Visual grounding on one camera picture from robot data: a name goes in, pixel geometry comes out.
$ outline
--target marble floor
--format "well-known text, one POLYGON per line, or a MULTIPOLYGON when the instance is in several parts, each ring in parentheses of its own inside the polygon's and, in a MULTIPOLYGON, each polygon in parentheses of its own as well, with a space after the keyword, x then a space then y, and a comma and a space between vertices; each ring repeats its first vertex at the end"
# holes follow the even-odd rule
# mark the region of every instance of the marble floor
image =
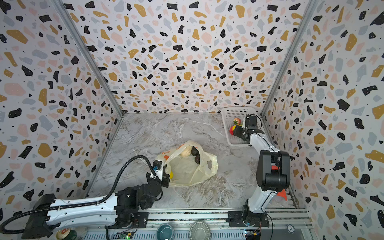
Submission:
MULTIPOLYGON (((252 147, 228 145, 220 114, 126 114, 108 157, 88 197, 106 195, 122 165, 135 155, 153 162, 163 152, 187 140, 198 142, 204 151, 217 155, 217 175, 191 187, 163 188, 154 208, 241 208, 252 196, 256 183, 258 154, 252 147)), ((147 183, 148 165, 133 161, 122 174, 116 191, 147 183)), ((268 207, 290 207, 275 196, 268 207)))

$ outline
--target green can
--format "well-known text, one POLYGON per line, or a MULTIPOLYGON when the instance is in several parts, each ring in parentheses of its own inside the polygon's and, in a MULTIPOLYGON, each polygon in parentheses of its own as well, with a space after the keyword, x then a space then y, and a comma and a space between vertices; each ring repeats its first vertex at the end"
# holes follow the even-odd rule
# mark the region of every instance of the green can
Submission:
POLYGON ((57 231, 56 233, 57 240, 75 240, 77 238, 77 232, 71 230, 71 228, 65 228, 57 231))

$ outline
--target plastic bag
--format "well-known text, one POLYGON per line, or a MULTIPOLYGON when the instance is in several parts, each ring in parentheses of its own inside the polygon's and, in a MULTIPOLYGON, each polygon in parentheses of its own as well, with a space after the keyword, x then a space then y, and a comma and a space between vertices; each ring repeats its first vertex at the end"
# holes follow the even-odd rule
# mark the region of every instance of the plastic bag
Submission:
POLYGON ((204 152, 203 148, 195 141, 187 141, 176 149, 162 152, 156 157, 167 165, 165 173, 173 173, 169 182, 170 186, 192 186, 199 184, 217 173, 217 156, 204 152), (200 164, 195 162, 195 157, 181 157, 180 154, 188 146, 194 146, 200 154, 200 164))

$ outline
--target terrazzo wallpaper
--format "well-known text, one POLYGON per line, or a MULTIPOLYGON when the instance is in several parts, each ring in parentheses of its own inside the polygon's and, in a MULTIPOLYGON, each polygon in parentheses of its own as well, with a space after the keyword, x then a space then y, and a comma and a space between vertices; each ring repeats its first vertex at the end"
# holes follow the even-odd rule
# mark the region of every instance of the terrazzo wallpaper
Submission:
POLYGON ((266 115, 319 239, 384 239, 384 2, 319 1, 266 115))
POLYGON ((118 115, 50 2, 0 7, 2 221, 43 194, 84 198, 118 115))
POLYGON ((124 112, 261 110, 307 0, 64 0, 124 112))

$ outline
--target pink spot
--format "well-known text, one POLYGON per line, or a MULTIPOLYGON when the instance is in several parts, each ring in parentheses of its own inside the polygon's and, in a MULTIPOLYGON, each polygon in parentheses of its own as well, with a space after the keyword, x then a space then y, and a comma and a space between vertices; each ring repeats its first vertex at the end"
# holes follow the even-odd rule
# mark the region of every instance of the pink spot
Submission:
POLYGON ((203 41, 206 43, 206 44, 210 44, 211 41, 212 41, 212 36, 211 34, 205 32, 203 33, 203 35, 201 35, 201 38, 203 39, 203 41))
POLYGON ((23 137, 28 137, 27 126, 25 124, 19 124, 19 127, 17 128, 17 133, 23 137))
POLYGON ((305 52, 305 61, 308 63, 313 57, 312 49, 308 49, 305 52))
POLYGON ((312 120, 312 119, 307 119, 305 122, 304 122, 304 126, 315 126, 315 122, 312 120))
POLYGON ((4 84, 4 91, 8 95, 12 95, 12 96, 23 96, 26 93, 23 87, 21 87, 20 84, 18 83, 4 84))
POLYGON ((211 13, 211 10, 209 9, 209 7, 208 7, 208 4, 207 4, 207 3, 205 3, 205 11, 206 11, 208 14, 210 14, 210 13, 211 13))
POLYGON ((40 140, 47 140, 48 139, 48 136, 45 135, 45 134, 39 134, 39 136, 37 137, 37 141, 40 141, 40 140))
POLYGON ((20 164, 19 163, 10 163, 9 167, 11 169, 19 169, 20 168, 20 164))
POLYGON ((82 6, 77 5, 77 9, 81 12, 81 14, 84 14, 84 9, 82 6))
POLYGON ((111 38, 115 40, 118 44, 122 44, 122 36, 117 33, 112 33, 111 38))
POLYGON ((350 60, 347 62, 347 66, 348 66, 348 67, 353 67, 353 65, 355 65, 355 62, 354 62, 352 59, 350 59, 350 60))
POLYGON ((22 178, 27 179, 28 181, 33 180, 33 173, 32 173, 32 164, 27 162, 22 170, 22 178))

